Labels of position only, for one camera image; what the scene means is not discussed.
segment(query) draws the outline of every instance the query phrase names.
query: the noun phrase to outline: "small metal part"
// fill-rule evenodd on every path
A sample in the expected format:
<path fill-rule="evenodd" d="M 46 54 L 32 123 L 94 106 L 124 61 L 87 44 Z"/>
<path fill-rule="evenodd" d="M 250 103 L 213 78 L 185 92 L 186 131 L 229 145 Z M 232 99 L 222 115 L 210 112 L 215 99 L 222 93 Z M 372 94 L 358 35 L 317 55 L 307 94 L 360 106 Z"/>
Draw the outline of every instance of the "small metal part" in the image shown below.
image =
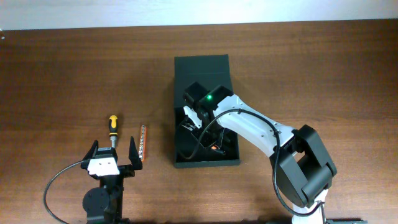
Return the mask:
<path fill-rule="evenodd" d="M 333 220 L 326 220 L 326 223 L 329 224 L 368 224 L 368 221 L 333 221 Z"/>
<path fill-rule="evenodd" d="M 141 161 L 145 159 L 145 141 L 146 141 L 147 127 L 145 125 L 141 126 L 141 135 L 139 138 L 139 148 L 138 155 Z"/>
<path fill-rule="evenodd" d="M 190 130 L 190 131 L 193 131 L 195 128 L 197 128 L 196 126 L 191 125 L 191 124 L 183 124 L 182 126 L 183 126 L 184 128 L 187 128 L 187 129 Z"/>
<path fill-rule="evenodd" d="M 116 140 L 118 139 L 118 137 L 116 137 L 116 136 L 111 136 L 111 137 L 109 137 L 109 138 L 111 139 L 112 147 L 113 147 L 113 148 L 116 148 Z"/>
<path fill-rule="evenodd" d="M 0 38 L 2 40 L 4 40 L 6 38 L 6 36 L 4 35 L 4 32 L 2 31 L 2 29 L 0 28 Z"/>

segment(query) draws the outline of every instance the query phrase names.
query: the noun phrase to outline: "screwdriver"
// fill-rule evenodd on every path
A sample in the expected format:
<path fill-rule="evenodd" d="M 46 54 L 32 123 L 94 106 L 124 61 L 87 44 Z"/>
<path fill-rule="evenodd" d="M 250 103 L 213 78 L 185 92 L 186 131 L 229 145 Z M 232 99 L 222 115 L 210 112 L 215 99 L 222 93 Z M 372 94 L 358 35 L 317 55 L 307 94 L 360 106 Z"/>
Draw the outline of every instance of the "screwdriver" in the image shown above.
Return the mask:
<path fill-rule="evenodd" d="M 112 115 L 109 117 L 109 138 L 112 142 L 112 147 L 116 148 L 116 140 L 118 139 L 118 117 Z"/>

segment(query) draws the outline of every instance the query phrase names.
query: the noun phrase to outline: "yellow screwdriver handle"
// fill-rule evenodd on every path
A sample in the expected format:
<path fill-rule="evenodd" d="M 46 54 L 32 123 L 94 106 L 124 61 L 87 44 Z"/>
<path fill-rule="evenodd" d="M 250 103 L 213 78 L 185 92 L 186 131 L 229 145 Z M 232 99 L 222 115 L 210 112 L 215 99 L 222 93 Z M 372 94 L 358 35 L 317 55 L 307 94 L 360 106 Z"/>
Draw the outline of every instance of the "yellow screwdriver handle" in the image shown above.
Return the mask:
<path fill-rule="evenodd" d="M 118 128 L 118 117 L 116 115 L 112 115 L 109 117 L 109 136 L 117 136 Z"/>

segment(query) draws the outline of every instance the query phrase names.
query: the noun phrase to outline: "wood grain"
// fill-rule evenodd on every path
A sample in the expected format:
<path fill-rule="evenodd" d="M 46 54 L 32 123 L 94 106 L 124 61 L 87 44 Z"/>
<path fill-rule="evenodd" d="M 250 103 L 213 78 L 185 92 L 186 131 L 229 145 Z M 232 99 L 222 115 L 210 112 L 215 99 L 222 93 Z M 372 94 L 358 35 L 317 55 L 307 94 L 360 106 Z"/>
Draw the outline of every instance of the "wood grain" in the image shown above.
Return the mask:
<path fill-rule="evenodd" d="M 236 167 L 175 169 L 174 57 L 229 54 L 236 94 L 281 123 L 308 124 L 338 169 L 329 218 L 398 222 L 398 21 L 7 31 L 0 41 L 0 223 L 55 223 L 48 180 L 92 142 L 110 145 L 108 116 L 129 136 L 148 125 L 147 159 L 125 181 L 123 216 L 218 222 L 286 217 L 268 158 L 240 138 Z M 98 182 L 72 169 L 49 206 L 85 223 Z"/>

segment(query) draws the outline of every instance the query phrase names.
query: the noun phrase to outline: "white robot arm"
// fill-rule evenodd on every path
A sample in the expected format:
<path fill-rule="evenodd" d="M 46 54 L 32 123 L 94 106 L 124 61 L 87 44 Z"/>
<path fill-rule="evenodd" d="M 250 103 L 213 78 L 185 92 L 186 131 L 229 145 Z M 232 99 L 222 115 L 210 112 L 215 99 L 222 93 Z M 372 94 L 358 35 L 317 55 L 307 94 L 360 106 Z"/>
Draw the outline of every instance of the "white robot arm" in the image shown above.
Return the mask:
<path fill-rule="evenodd" d="M 273 169 L 277 168 L 274 177 L 277 187 L 294 205 L 293 211 L 290 210 L 294 215 L 293 224 L 324 223 L 323 202 L 337 170 L 314 129 L 305 125 L 296 130 L 280 124 L 252 109 L 222 86 L 209 92 L 194 83 L 185 90 L 184 99 L 188 105 L 184 112 L 196 128 L 204 131 L 228 128 L 270 157 Z M 278 146 L 275 135 L 280 144 L 278 161 L 275 161 Z M 305 155 L 296 162 L 294 155 L 298 152 L 305 152 Z"/>

